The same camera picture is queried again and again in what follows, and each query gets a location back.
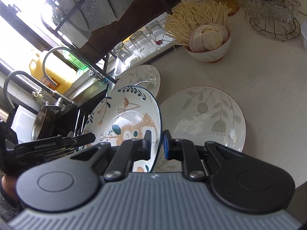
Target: kitchen faucet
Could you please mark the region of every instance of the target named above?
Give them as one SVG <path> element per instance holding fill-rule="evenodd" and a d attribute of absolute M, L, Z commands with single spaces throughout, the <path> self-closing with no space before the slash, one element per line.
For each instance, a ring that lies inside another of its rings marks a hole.
<path fill-rule="evenodd" d="M 49 82 L 52 85 L 56 86 L 56 83 L 48 76 L 48 74 L 46 72 L 45 62 L 46 62 L 46 59 L 49 56 L 49 54 L 51 54 L 52 52 L 57 51 L 57 50 L 65 50 L 65 51 L 71 53 L 74 57 L 76 57 L 79 61 L 81 61 L 85 66 L 87 66 L 95 74 L 96 78 L 100 78 L 101 80 L 105 80 L 105 78 L 107 78 L 112 83 L 116 84 L 117 81 L 115 79 L 113 79 L 110 75 L 108 75 L 104 70 L 102 70 L 97 65 L 91 65 L 91 64 L 87 63 L 84 59 L 79 57 L 78 54 L 73 49 L 69 49 L 67 47 L 54 47 L 54 48 L 52 48 L 51 50 L 48 51 L 48 53 L 45 55 L 45 58 L 43 59 L 43 63 L 42 63 L 44 76 L 49 80 Z"/>
<path fill-rule="evenodd" d="M 51 96 L 57 100 L 55 105 L 48 105 L 48 104 L 45 105 L 46 107 L 48 107 L 48 109 L 51 109 L 51 110 L 54 110 L 54 111 L 60 111 L 61 108 L 62 108 L 62 104 L 67 105 L 69 108 L 76 106 L 76 103 L 73 100 L 65 97 L 64 95 L 62 95 L 61 93 L 59 93 L 57 91 L 52 90 L 51 88 L 49 88 L 45 84 L 41 83 L 39 80 L 37 80 L 36 78 L 31 76 L 30 74 L 28 74 L 24 71 L 16 70 L 16 71 L 11 72 L 7 76 L 7 78 L 4 81 L 4 86 L 3 86 L 4 98 L 9 103 L 9 105 L 12 109 L 15 109 L 15 105 L 13 104 L 12 100 L 9 97 L 9 94 L 8 94 L 8 91 L 7 91 L 7 86 L 9 84 L 11 78 L 15 75 L 26 76 L 29 80 L 31 80 L 33 83 L 37 84 L 40 88 L 45 90 L 47 93 L 51 94 Z"/>

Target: yellow jug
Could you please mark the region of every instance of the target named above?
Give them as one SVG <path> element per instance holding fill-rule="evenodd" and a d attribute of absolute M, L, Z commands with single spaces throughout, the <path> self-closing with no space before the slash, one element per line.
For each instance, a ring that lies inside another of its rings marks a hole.
<path fill-rule="evenodd" d="M 29 65 L 31 74 L 49 88 L 63 94 L 72 86 L 75 80 L 76 71 L 67 66 L 53 53 L 49 54 L 45 62 L 45 68 L 49 77 L 56 82 L 56 86 L 53 86 L 43 74 L 43 59 L 47 53 L 48 51 L 33 52 L 33 58 Z"/>

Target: plate with owl design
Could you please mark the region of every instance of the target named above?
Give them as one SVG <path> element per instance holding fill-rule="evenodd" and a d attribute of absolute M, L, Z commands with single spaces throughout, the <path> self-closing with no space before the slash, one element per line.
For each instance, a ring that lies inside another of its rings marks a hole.
<path fill-rule="evenodd" d="M 137 85 L 150 91 L 156 98 L 160 90 L 161 78 L 157 68 L 150 65 L 142 65 L 129 70 L 114 86 L 118 90 L 123 86 Z"/>
<path fill-rule="evenodd" d="M 242 152 L 246 126 L 237 102 L 227 93 L 210 86 L 195 86 L 172 95 L 161 106 L 163 130 L 203 146 L 215 141 Z M 181 163 L 167 161 L 162 153 L 154 171 L 180 171 Z"/>
<path fill-rule="evenodd" d="M 152 171 L 162 143 L 162 119 L 149 91 L 139 86 L 125 86 L 113 91 L 93 110 L 83 134 L 94 133 L 96 141 L 79 149 L 100 142 L 119 146 L 128 139 L 142 139 L 146 130 L 151 130 L 151 158 L 134 162 L 133 172 Z"/>

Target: white container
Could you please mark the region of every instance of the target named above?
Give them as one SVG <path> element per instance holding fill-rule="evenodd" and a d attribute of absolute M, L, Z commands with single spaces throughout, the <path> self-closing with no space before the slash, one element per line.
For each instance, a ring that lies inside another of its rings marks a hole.
<path fill-rule="evenodd" d="M 307 52 L 307 21 L 303 22 L 300 26 L 300 31 L 302 32 L 304 38 L 304 48 Z"/>
<path fill-rule="evenodd" d="M 183 46 L 183 47 L 188 52 L 188 54 L 191 55 L 194 59 L 197 59 L 203 62 L 210 62 L 210 63 L 218 62 L 227 53 L 228 48 L 231 43 L 231 31 L 229 27 L 227 27 L 227 31 L 229 34 L 228 40 L 222 46 L 220 46 L 219 48 L 215 50 L 201 52 L 201 53 L 194 53 L 188 47 L 186 46 Z"/>

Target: metal screw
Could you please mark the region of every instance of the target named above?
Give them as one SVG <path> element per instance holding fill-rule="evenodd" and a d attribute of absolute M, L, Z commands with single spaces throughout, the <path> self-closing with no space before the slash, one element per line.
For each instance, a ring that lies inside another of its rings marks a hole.
<path fill-rule="evenodd" d="M 205 176 L 205 173 L 200 170 L 194 170 L 189 174 L 189 176 L 191 178 L 198 179 L 198 178 L 203 178 Z"/>
<path fill-rule="evenodd" d="M 116 179 L 118 177 L 120 177 L 122 173 L 120 173 L 118 170 L 112 170 L 112 171 L 109 171 L 107 174 L 106 174 L 106 177 L 109 178 L 109 179 Z"/>

